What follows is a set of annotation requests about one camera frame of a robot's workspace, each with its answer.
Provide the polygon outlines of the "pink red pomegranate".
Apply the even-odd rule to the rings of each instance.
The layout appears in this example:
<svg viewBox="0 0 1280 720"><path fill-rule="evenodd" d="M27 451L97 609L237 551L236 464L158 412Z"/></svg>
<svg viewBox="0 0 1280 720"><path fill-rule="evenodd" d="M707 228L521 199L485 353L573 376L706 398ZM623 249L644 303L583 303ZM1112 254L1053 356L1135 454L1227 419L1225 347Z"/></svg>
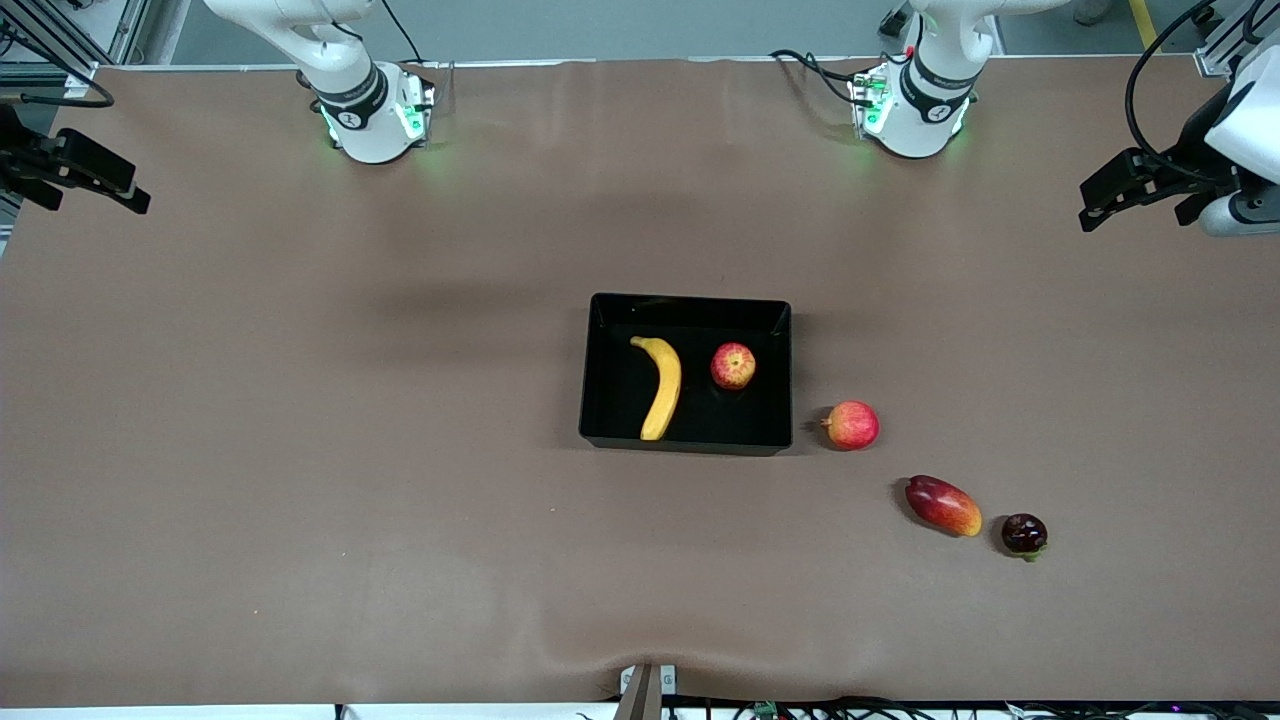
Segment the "pink red pomegranate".
<svg viewBox="0 0 1280 720"><path fill-rule="evenodd" d="M836 404L819 425L829 443L842 451L869 448L881 434L878 413L869 404L856 400Z"/></svg>

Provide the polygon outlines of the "metal bracket with post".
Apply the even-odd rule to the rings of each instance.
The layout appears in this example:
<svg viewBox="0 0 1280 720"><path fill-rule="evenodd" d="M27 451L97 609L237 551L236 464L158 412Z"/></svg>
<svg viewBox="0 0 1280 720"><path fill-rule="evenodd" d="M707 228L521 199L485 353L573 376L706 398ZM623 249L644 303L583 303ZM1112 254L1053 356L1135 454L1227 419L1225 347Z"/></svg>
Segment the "metal bracket with post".
<svg viewBox="0 0 1280 720"><path fill-rule="evenodd" d="M677 696L673 664L635 664L620 674L620 700L613 720L678 720L669 706Z"/></svg>

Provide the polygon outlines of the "yellow banana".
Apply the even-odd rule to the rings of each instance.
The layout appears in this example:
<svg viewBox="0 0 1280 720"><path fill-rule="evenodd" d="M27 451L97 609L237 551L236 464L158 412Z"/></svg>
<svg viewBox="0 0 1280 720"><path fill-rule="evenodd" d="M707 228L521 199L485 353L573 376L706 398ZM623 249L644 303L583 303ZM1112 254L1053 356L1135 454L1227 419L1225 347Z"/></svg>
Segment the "yellow banana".
<svg viewBox="0 0 1280 720"><path fill-rule="evenodd" d="M634 336L630 343L643 350L654 363L658 386L640 430L640 439L657 442L664 438L678 406L684 368L675 347L657 337Z"/></svg>

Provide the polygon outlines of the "dark purple mangosteen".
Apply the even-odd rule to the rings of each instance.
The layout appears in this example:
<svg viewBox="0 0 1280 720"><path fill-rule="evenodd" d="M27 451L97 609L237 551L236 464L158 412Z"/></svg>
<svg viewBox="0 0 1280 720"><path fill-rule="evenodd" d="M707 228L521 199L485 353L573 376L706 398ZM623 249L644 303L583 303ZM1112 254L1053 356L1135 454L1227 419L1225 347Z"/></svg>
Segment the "dark purple mangosteen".
<svg viewBox="0 0 1280 720"><path fill-rule="evenodd" d="M998 534L1005 552L1027 562L1038 560L1050 546L1047 527L1029 512L1007 515Z"/></svg>

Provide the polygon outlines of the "red yellow striped apple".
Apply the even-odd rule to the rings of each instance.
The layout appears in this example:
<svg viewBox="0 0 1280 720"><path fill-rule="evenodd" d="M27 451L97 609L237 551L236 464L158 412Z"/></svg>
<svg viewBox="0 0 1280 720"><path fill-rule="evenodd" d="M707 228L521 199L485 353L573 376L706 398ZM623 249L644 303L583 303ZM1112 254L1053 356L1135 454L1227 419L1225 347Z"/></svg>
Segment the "red yellow striped apple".
<svg viewBox="0 0 1280 720"><path fill-rule="evenodd" d="M716 386L726 391L745 389L755 372L754 352L740 342L721 345L710 360L710 377Z"/></svg>

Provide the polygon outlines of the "aluminium frame profile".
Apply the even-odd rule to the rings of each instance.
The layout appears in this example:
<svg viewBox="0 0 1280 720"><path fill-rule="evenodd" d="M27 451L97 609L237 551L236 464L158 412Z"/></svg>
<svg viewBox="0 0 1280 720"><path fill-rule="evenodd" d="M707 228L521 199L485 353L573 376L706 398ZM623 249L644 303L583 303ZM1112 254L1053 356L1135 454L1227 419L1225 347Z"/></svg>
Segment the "aluminium frame profile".
<svg viewBox="0 0 1280 720"><path fill-rule="evenodd" d="M5 29L33 45L13 49L10 61L51 64L55 59L77 69L120 65L137 46L152 0L0 0L0 46Z"/></svg>
<svg viewBox="0 0 1280 720"><path fill-rule="evenodd" d="M1230 76L1238 67L1280 45L1280 0L1228 0L1221 22L1194 51L1203 77Z"/></svg>

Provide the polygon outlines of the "red orange mango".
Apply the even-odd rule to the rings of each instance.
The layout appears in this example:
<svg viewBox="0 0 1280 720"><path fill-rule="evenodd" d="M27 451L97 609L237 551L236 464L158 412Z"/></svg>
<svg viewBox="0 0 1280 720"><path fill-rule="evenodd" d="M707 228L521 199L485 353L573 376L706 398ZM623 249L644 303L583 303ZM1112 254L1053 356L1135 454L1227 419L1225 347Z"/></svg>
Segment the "red orange mango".
<svg viewBox="0 0 1280 720"><path fill-rule="evenodd" d="M984 518L975 500L956 486L929 475L914 475L905 486L908 506L924 523L960 537L982 533Z"/></svg>

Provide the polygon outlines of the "black rectangular plastic box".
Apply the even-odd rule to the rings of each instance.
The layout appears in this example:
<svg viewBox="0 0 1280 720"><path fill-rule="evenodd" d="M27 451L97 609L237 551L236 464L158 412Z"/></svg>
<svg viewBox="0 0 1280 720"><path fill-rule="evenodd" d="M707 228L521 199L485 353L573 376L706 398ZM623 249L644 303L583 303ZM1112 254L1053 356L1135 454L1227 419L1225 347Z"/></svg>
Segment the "black rectangular plastic box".
<svg viewBox="0 0 1280 720"><path fill-rule="evenodd" d="M657 363L632 338L667 342L678 356L675 414L660 439L643 439L643 421L660 387ZM716 351L740 343L756 360L741 389L719 387ZM794 441L792 309L781 300L595 293L588 338L579 433L598 448L768 457Z"/></svg>

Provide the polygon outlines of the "brown table cover cloth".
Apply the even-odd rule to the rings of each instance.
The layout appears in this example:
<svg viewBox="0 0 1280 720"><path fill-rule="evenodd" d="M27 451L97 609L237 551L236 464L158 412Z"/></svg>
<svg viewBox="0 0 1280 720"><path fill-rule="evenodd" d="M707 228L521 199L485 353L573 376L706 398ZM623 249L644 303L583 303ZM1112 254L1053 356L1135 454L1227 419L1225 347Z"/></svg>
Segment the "brown table cover cloth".
<svg viewBox="0 0 1280 720"><path fill-rule="evenodd" d="M148 214L68 193L0 260L0 706L580 701L646 660L1280 700L1280 242L1080 232L1129 67L993 60L927 161L774 61L462 67L388 167L284 70L106 72L58 123ZM590 445L595 293L790 304L791 446ZM819 425L849 400L869 448Z"/></svg>

